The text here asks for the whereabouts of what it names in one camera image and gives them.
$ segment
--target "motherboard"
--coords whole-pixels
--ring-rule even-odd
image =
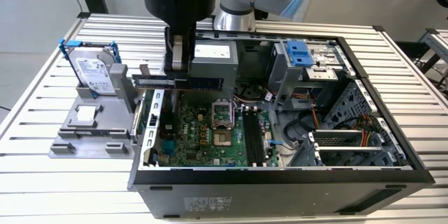
[[[274,148],[268,142],[272,135],[268,112],[244,108],[248,107],[236,108],[236,104],[225,101],[212,106],[184,105],[176,137],[161,140],[158,165],[256,166],[252,163],[256,156],[260,166],[277,166]]]

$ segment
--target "aluminum extrusion table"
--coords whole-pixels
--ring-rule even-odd
[[[78,18],[65,39],[120,46],[129,73],[161,67],[164,23],[148,17]],[[212,21],[197,24],[210,29]],[[436,184],[368,216],[202,219],[169,222],[448,223],[448,102],[390,40],[372,26],[257,21],[264,33],[342,36]],[[49,159],[46,152],[76,97],[77,80],[56,50],[0,125],[0,222],[145,223],[154,221],[126,191],[132,160]]]

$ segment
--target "green circuit board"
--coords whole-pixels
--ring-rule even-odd
[[[262,122],[262,131],[270,131],[266,112],[258,113],[258,120],[260,124]],[[241,111],[236,110],[232,130],[212,129],[212,108],[184,106],[180,112],[174,152],[169,158],[161,152],[160,166],[248,166],[242,123]],[[264,132],[260,144],[264,146]],[[270,150],[273,155],[265,163],[268,166],[277,166],[274,149]]]

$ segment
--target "blue drive bracket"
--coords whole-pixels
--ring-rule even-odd
[[[314,64],[306,44],[302,41],[286,41],[286,52],[294,67],[310,67]]]
[[[66,49],[68,48],[74,48],[74,47],[102,47],[102,48],[110,47],[110,49],[113,51],[113,61],[114,61],[114,63],[121,63],[121,57],[120,57],[120,53],[118,53],[118,45],[116,44],[114,41],[112,41],[110,44],[82,42],[80,40],[69,40],[69,41],[66,41],[65,44],[64,43],[65,43],[65,39],[60,39],[58,40],[58,50],[60,50],[60,52],[64,56],[64,59],[69,62],[69,66],[72,67],[73,70],[74,70],[74,67],[73,67],[73,63],[69,59]],[[74,75],[76,75],[80,87],[84,87],[76,71],[74,71]],[[93,90],[92,90],[92,95],[93,95],[93,98],[98,97],[98,93],[96,93]]]

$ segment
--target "ram slot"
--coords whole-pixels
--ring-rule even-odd
[[[261,166],[264,162],[264,154],[256,111],[249,110],[242,112],[242,127],[248,164]]]

